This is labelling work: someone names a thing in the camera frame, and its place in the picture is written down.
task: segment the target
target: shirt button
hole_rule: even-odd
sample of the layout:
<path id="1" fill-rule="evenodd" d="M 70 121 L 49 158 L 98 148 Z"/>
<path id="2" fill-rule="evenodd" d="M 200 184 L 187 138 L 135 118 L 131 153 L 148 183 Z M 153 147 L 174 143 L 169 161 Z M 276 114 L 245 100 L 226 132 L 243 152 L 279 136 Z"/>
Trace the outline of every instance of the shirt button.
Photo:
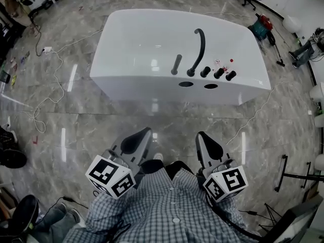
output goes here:
<path id="1" fill-rule="evenodd" d="M 177 223 L 180 222 L 180 219 L 178 219 L 178 218 L 174 218 L 172 221 L 173 221 L 173 223 L 176 223 L 176 224 L 177 224 Z"/>

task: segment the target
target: white cube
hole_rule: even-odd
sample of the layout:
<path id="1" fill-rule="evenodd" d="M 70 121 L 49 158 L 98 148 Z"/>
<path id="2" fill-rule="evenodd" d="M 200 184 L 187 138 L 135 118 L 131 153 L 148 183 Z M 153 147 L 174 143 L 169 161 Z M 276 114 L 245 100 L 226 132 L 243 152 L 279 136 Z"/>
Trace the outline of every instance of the white cube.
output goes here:
<path id="1" fill-rule="evenodd" d="M 208 194 L 218 203 L 231 198 L 248 187 L 242 166 L 212 173 L 204 183 Z"/>
<path id="2" fill-rule="evenodd" d="M 130 169 L 99 155 L 88 168 L 86 177 L 98 190 L 114 199 L 120 198 L 136 184 Z"/>

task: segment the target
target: black faucet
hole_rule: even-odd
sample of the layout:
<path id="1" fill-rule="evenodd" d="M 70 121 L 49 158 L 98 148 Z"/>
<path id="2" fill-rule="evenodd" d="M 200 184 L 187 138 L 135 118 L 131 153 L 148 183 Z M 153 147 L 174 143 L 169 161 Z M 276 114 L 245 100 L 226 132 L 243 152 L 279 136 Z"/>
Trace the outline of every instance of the black faucet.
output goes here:
<path id="1" fill-rule="evenodd" d="M 197 60 L 195 61 L 194 65 L 192 66 L 192 68 L 187 71 L 187 75 L 190 76 L 190 77 L 194 76 L 194 71 L 196 70 L 197 66 L 201 62 L 201 60 L 202 60 L 202 58 L 204 56 L 205 47 L 206 47 L 206 39 L 205 39 L 205 34 L 204 34 L 203 30 L 202 29 L 196 29 L 194 31 L 194 33 L 196 33 L 196 34 L 199 33 L 200 34 L 200 52 L 199 52 Z"/>

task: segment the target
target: black oval hole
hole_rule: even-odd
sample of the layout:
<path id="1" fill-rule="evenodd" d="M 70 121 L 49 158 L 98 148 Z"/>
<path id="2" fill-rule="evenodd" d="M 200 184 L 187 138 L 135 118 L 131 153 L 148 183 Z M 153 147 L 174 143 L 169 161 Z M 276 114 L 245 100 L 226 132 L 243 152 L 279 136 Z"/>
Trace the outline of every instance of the black oval hole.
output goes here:
<path id="1" fill-rule="evenodd" d="M 192 82 L 181 82 L 181 83 L 179 83 L 179 86 L 190 87 L 190 86 L 193 86 L 193 83 Z"/>
<path id="2" fill-rule="evenodd" d="M 208 84 L 208 85 L 205 85 L 204 87 L 206 89 L 214 89 L 214 88 L 218 87 L 218 85 L 216 85 L 216 84 Z"/>

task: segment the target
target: black pants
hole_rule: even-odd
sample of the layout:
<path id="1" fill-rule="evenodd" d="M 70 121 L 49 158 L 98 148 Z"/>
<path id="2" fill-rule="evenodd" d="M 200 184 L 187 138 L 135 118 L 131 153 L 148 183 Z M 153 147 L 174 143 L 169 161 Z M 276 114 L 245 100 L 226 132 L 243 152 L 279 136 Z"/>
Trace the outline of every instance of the black pants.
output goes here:
<path id="1" fill-rule="evenodd" d="M 159 171 L 161 168 L 164 168 L 163 162 L 159 159 L 152 159 L 144 162 L 141 165 L 141 169 L 144 174 L 152 174 L 157 171 Z M 185 169 L 193 174 L 193 172 L 190 170 L 190 168 L 182 161 L 175 161 L 172 164 L 165 167 L 166 172 L 170 179 L 172 180 L 176 173 L 181 169 Z"/>

